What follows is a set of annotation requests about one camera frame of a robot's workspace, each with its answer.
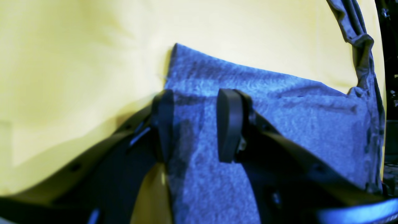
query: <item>gray cloth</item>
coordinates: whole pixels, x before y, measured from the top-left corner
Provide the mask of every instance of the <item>gray cloth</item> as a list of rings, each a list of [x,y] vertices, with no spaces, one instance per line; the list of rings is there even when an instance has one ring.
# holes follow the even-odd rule
[[[384,109],[373,67],[372,38],[355,0],[329,0],[353,45],[358,86],[349,94],[292,75],[223,61],[176,44],[165,88],[175,92],[177,146],[168,164],[175,223],[259,223],[240,164],[218,161],[219,88],[249,94],[255,109],[285,137],[370,192],[380,190]]]

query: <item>gray fabric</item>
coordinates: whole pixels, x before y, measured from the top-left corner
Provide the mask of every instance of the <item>gray fabric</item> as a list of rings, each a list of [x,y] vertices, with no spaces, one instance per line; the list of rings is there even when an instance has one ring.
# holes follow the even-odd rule
[[[285,137],[358,187],[370,192],[381,188],[384,110],[370,52],[373,40],[355,1],[328,2],[357,56],[359,83],[349,94],[175,45],[165,86],[175,92],[174,131],[179,133],[168,164],[175,223],[259,223],[242,166],[218,162],[219,88],[236,88],[252,96],[255,109]]]

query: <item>yellow fabric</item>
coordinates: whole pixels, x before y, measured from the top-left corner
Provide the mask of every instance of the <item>yellow fabric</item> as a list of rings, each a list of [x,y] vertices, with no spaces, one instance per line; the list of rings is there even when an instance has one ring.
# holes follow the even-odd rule
[[[385,105],[375,3],[359,4]],[[176,42],[344,93],[357,84],[325,0],[0,0],[0,194],[49,176],[147,104]],[[171,221],[167,200],[156,203],[165,181],[161,165],[147,176],[137,223]]]

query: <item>gray towel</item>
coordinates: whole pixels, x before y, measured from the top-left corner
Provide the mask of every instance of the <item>gray towel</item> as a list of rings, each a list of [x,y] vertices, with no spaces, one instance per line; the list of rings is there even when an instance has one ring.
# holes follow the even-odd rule
[[[357,53],[358,86],[349,94],[326,85],[233,64],[180,44],[165,88],[175,92],[177,146],[168,164],[175,223],[259,223],[254,194],[240,164],[219,163],[219,88],[249,94],[255,109],[285,137],[369,192],[379,177],[384,109],[373,67],[372,38],[355,0],[329,0],[344,38]]]

